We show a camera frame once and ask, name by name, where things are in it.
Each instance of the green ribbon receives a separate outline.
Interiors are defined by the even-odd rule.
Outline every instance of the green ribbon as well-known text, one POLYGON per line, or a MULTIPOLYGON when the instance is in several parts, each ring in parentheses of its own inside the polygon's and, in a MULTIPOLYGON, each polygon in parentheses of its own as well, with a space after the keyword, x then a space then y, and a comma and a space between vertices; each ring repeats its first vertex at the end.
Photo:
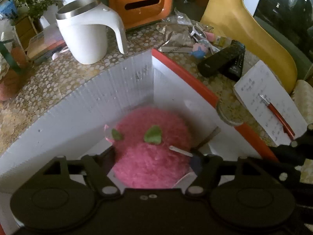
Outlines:
POLYGON ((12 40, 7 40, 7 41, 0 41, 0 53, 3 55, 4 59, 7 61, 9 64, 10 68, 12 68, 17 74, 23 74, 24 70, 21 69, 16 61, 13 59, 12 55, 10 52, 7 50, 7 48, 4 46, 5 43, 11 42, 12 40))

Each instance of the pink fluffy toy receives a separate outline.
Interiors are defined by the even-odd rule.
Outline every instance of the pink fluffy toy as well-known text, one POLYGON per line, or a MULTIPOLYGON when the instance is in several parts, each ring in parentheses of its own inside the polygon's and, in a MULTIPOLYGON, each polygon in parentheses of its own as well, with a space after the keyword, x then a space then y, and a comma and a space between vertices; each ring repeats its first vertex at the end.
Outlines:
POLYGON ((171 188, 189 170, 191 136, 176 114, 153 107, 130 112, 112 129, 115 177, 131 188, 171 188))

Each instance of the white plastic box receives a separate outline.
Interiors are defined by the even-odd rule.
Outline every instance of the white plastic box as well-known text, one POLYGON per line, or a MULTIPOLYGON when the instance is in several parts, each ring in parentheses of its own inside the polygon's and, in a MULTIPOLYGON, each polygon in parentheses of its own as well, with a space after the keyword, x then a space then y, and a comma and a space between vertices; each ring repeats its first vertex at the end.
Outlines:
POLYGON ((239 156, 275 159, 246 124, 232 127, 216 112, 218 98, 200 81, 153 49, 104 71, 52 107, 0 157, 0 223, 7 235, 18 226, 9 209, 11 194, 58 155, 77 159, 102 153, 109 143, 104 125, 113 126, 130 110, 153 105, 178 113, 187 123, 193 145, 216 127, 221 132, 203 152, 237 160, 239 156))

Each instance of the tv remote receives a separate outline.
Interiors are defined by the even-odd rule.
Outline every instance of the tv remote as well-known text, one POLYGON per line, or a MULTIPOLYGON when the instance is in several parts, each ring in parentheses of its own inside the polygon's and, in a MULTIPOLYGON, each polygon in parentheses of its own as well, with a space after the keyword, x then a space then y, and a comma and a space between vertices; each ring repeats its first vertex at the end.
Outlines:
POLYGON ((198 64, 198 70, 206 78, 214 75, 217 71, 227 72, 227 74, 235 72, 237 75, 235 78, 239 74, 240 78, 244 57, 245 46, 239 41, 232 40, 230 46, 201 61, 198 64))

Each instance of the patterned tablecloth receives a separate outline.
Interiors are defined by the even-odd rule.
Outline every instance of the patterned tablecloth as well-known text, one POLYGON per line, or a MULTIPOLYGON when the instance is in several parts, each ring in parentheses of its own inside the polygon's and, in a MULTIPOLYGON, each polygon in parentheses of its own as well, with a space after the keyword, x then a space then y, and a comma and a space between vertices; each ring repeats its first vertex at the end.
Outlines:
MULTIPOLYGON (((0 104, 0 153, 4 152, 32 123, 81 84, 102 71, 149 48, 163 43, 163 35, 154 26, 145 26, 127 33, 129 52, 119 53, 115 36, 110 32, 106 56, 99 62, 83 65, 68 51, 56 60, 33 68, 33 75, 16 98, 0 104)), ((198 72, 196 58, 184 53, 167 53, 171 59, 188 70, 220 98, 220 110, 226 119, 248 123, 269 145, 273 142, 253 116, 240 104, 233 93, 234 82, 221 74, 204 78, 198 72)), ((259 59, 246 52, 244 70, 259 59)))

